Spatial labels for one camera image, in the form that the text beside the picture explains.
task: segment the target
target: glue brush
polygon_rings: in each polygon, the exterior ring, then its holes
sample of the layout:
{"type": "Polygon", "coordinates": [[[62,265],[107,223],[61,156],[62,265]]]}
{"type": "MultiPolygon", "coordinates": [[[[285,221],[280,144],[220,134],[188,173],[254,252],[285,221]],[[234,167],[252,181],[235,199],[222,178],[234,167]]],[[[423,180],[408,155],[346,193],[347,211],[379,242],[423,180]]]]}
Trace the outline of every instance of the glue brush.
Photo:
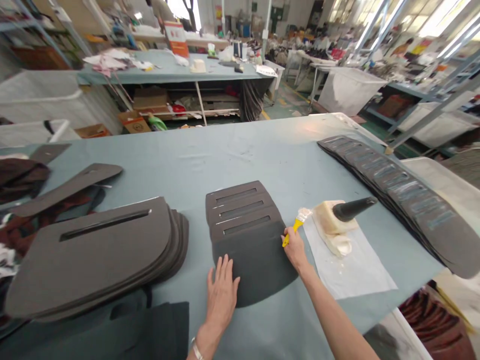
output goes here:
{"type": "MultiPolygon", "coordinates": [[[[297,232],[299,227],[301,227],[305,220],[312,214],[312,210],[307,209],[305,207],[302,207],[301,209],[298,210],[298,215],[296,216],[295,219],[295,224],[293,224],[293,231],[297,232]]],[[[283,240],[283,244],[281,245],[282,247],[286,247],[290,242],[290,236],[287,234],[285,236],[285,239],[283,240]]]]}

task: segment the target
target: dark red fabric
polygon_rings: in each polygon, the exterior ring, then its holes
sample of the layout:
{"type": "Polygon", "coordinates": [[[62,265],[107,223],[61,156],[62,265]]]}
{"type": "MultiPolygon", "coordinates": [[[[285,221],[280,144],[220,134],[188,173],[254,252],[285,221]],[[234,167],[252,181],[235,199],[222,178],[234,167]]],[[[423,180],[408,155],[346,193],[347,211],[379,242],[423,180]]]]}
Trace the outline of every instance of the dark red fabric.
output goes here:
{"type": "Polygon", "coordinates": [[[79,191],[36,216],[14,217],[4,228],[0,229],[0,243],[5,244],[8,248],[14,249],[24,257],[39,229],[53,224],[57,216],[68,209],[92,201],[90,196],[87,195],[88,191],[88,188],[79,191]]]}
{"type": "Polygon", "coordinates": [[[49,175],[50,169],[41,162],[17,158],[0,160],[0,204],[25,195],[36,197],[49,175]]]}

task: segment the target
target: black cone nozzle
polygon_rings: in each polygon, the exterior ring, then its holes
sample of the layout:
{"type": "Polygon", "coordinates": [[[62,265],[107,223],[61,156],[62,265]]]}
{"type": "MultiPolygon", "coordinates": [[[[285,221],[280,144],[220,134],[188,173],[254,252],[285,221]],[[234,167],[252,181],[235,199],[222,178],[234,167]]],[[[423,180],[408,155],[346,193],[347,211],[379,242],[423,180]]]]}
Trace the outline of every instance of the black cone nozzle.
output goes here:
{"type": "Polygon", "coordinates": [[[375,196],[370,196],[360,200],[337,204],[332,210],[338,220],[346,223],[378,202],[379,200],[375,196]]]}

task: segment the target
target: person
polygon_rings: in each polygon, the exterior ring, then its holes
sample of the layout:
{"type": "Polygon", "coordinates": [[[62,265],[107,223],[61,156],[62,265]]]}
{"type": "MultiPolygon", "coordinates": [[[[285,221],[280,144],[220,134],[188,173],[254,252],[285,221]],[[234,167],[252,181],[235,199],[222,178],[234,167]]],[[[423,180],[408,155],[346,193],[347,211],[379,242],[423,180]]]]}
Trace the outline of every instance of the person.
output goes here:
{"type": "MultiPolygon", "coordinates": [[[[295,232],[293,227],[288,227],[284,231],[284,235],[287,234],[289,234],[290,240],[284,248],[286,256],[308,291],[335,359],[379,360],[377,354],[354,327],[347,314],[330,295],[313,265],[308,262],[304,241],[299,233],[295,232]]],[[[208,272],[206,319],[193,340],[187,360],[212,360],[214,357],[237,304],[237,289],[241,279],[239,277],[233,279],[232,268],[233,260],[225,255],[224,258],[218,259],[215,280],[212,279],[213,268],[208,272]]]]}
{"type": "Polygon", "coordinates": [[[326,32],[322,32],[319,37],[315,39],[313,48],[316,50],[328,50],[330,47],[329,35],[326,32]]]}
{"type": "Polygon", "coordinates": [[[345,39],[353,39],[354,38],[354,31],[355,31],[355,28],[354,27],[351,27],[350,30],[348,30],[348,32],[345,34],[344,38],[345,39]]]}
{"type": "Polygon", "coordinates": [[[393,50],[391,54],[402,57],[403,55],[405,55],[405,53],[409,49],[410,44],[413,42],[414,42],[414,38],[413,37],[409,38],[403,45],[400,45],[395,50],[393,50]]]}

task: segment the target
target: stack of foam pieces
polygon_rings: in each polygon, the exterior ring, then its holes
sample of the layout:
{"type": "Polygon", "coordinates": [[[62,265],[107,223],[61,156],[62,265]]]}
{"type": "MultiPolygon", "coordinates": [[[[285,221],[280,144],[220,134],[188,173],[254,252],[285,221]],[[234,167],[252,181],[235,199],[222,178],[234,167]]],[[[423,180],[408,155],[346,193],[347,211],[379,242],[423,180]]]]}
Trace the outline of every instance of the stack of foam pieces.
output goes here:
{"type": "Polygon", "coordinates": [[[449,313],[428,287],[398,308],[434,360],[476,359],[463,320],[449,313]]]}
{"type": "MultiPolygon", "coordinates": [[[[34,216],[122,170],[90,165],[11,211],[34,216]]],[[[5,312],[13,318],[56,321],[145,284],[166,281],[185,260],[188,230],[188,220],[163,197],[43,227],[8,289],[5,312]]]]}
{"type": "Polygon", "coordinates": [[[82,316],[32,321],[0,342],[2,359],[186,359],[189,304],[149,308],[138,289],[82,316]]]}
{"type": "Polygon", "coordinates": [[[365,184],[418,242],[454,274],[480,271],[480,238],[455,209],[394,157],[361,141],[334,136],[318,146],[365,184]]]}
{"type": "Polygon", "coordinates": [[[213,262],[233,259],[233,278],[240,277],[237,308],[258,303],[279,292],[298,274],[285,255],[285,224],[260,181],[206,195],[213,262]]]}

